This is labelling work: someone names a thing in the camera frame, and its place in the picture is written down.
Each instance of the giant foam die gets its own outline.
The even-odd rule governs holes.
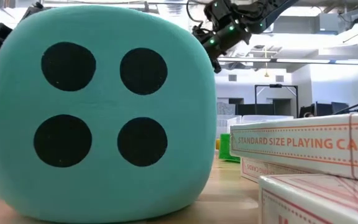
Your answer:
[[[35,14],[0,50],[0,197],[65,223],[179,210],[209,176],[215,97],[201,44],[161,18],[107,6]]]

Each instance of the black dot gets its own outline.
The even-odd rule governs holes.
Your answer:
[[[164,128],[151,118],[135,118],[120,130],[118,150],[123,158],[139,167],[151,166],[165,154],[168,146]]]
[[[133,93],[148,95],[161,88],[167,79],[168,68],[154,50],[130,50],[121,60],[120,76],[125,87]]]
[[[85,47],[69,42],[50,46],[42,56],[41,69],[55,88],[78,91],[87,86],[96,70],[96,59]]]
[[[44,121],[34,136],[38,157],[54,167],[70,167],[81,162],[91,145],[92,133],[86,123],[65,114]]]

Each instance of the playing card box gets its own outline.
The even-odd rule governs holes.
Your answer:
[[[278,174],[313,174],[313,170],[285,166],[271,162],[258,161],[256,159],[241,158],[241,176],[254,182],[259,181],[261,175]]]
[[[262,176],[259,224],[358,223],[358,181],[323,174]]]
[[[230,154],[358,180],[358,114],[233,125]]]

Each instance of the doorway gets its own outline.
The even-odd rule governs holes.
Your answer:
[[[243,98],[229,98],[229,104],[244,104]]]
[[[292,116],[291,99],[273,99],[273,105],[276,115]]]

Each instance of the red string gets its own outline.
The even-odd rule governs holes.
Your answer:
[[[350,144],[350,150],[351,150],[351,176],[353,179],[356,179],[355,175],[354,175],[354,160],[353,160],[353,144],[351,143],[353,138],[352,138],[352,115],[349,115],[349,144]]]

